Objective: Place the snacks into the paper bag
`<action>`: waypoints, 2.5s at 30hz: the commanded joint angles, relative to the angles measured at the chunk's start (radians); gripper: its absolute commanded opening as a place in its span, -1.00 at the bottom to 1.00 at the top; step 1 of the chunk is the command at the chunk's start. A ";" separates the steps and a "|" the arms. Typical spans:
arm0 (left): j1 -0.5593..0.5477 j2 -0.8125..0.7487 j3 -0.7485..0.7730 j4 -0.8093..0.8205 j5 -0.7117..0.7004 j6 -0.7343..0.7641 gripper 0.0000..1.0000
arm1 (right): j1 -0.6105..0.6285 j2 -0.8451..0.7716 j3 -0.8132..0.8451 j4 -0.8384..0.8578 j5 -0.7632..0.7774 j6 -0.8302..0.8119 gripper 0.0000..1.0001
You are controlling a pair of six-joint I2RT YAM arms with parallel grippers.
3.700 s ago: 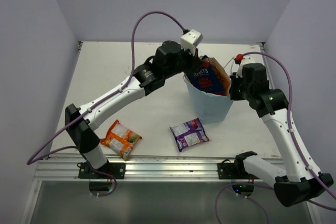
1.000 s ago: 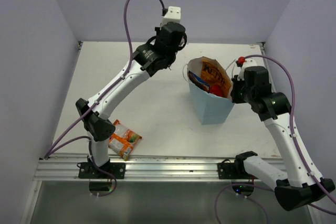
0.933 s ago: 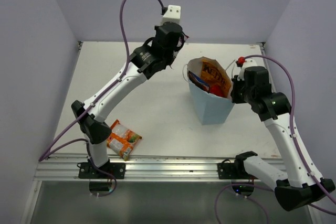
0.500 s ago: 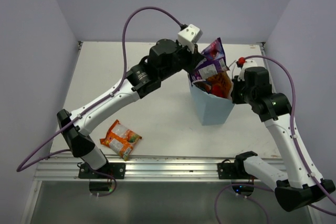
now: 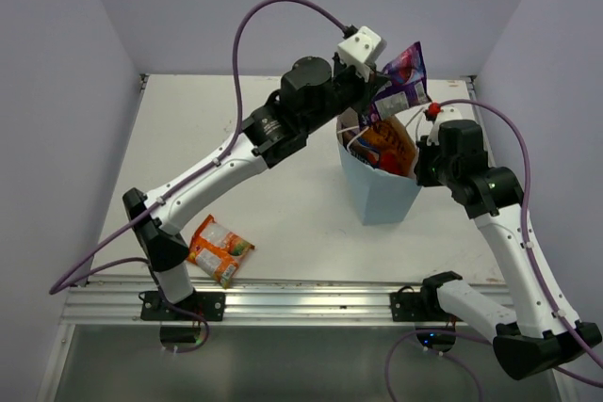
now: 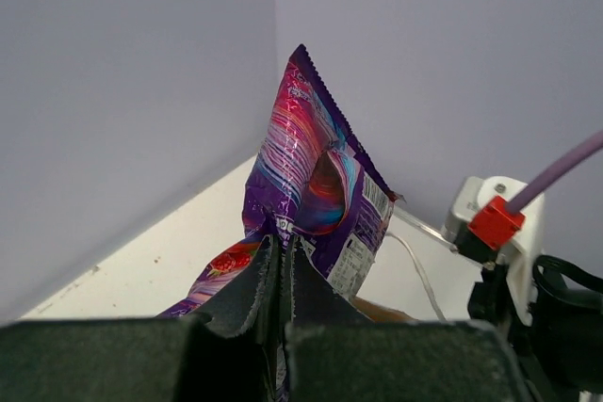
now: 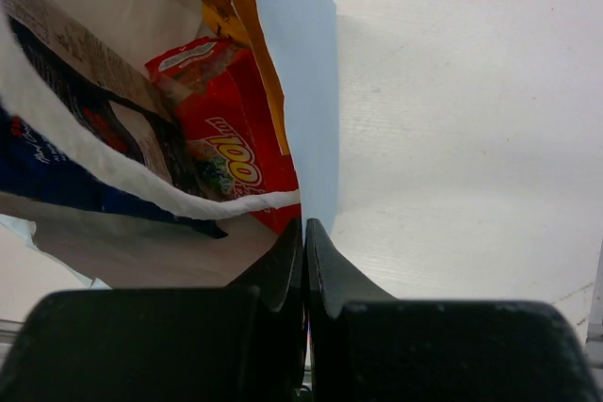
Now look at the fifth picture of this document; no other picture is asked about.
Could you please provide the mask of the yellow Kettle chips bag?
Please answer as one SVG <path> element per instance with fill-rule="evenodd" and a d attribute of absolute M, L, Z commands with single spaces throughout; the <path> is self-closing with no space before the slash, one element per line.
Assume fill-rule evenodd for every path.
<path fill-rule="evenodd" d="M 355 141 L 355 145 L 371 148 L 379 154 L 394 153 L 404 166 L 406 175 L 402 177 L 410 176 L 416 159 L 416 145 L 396 118 L 373 123 Z"/>

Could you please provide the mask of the orange snack packet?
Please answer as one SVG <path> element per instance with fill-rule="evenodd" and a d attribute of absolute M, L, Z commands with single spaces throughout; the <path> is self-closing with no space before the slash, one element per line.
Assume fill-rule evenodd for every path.
<path fill-rule="evenodd" d="M 208 215 L 191 237 L 187 260 L 227 289 L 247 254 L 254 249 L 252 243 Z"/>

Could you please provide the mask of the light blue paper bag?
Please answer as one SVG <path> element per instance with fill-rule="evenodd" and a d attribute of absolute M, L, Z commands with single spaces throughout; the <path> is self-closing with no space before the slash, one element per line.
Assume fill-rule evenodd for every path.
<path fill-rule="evenodd" d="M 420 191 L 414 173 L 417 148 L 409 177 L 369 167 L 346 151 L 356 146 L 355 141 L 368 127 L 360 127 L 356 112 L 352 109 L 346 110 L 336 121 L 340 162 L 352 204 L 365 226 L 400 223 L 406 218 Z"/>

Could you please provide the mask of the purple snack packet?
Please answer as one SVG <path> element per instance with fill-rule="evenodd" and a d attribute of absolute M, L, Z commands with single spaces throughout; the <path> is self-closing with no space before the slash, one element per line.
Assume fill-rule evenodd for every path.
<path fill-rule="evenodd" d="M 358 116 L 361 128 L 430 102 L 427 70 L 419 41 L 388 62 L 383 67 L 383 74 L 388 77 L 387 83 L 373 97 L 367 113 Z"/>

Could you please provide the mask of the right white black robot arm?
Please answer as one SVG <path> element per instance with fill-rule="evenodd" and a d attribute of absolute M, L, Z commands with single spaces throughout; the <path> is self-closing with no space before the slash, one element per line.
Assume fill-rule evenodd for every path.
<path fill-rule="evenodd" d="M 514 173 L 488 163 L 481 127 L 436 121 L 418 142 L 417 182 L 445 186 L 494 253 L 509 289 L 507 309 L 450 271 L 424 280 L 419 307 L 430 319 L 452 314 L 493 346 L 503 370 L 519 380 L 573 361 L 601 343 L 599 327 L 567 302 L 537 242 L 523 239 L 523 190 Z"/>

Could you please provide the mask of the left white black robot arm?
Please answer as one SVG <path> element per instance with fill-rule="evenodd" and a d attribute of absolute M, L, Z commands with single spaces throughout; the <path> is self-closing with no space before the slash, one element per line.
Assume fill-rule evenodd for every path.
<path fill-rule="evenodd" d="M 369 66 L 360 75 L 336 57 L 298 60 L 266 102 L 256 108 L 213 154 L 163 187 L 128 190 L 122 202 L 136 238 L 174 319 L 196 307 L 181 230 L 207 205 L 247 179 L 304 148 L 311 134 L 349 108 L 367 110 L 388 78 Z"/>

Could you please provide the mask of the red gummy candy bag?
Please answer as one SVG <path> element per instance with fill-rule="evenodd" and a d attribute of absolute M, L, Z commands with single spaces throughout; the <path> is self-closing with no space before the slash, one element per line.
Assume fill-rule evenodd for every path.
<path fill-rule="evenodd" d="M 390 174 L 405 176 L 404 166 L 394 153 L 381 153 L 376 168 Z"/>

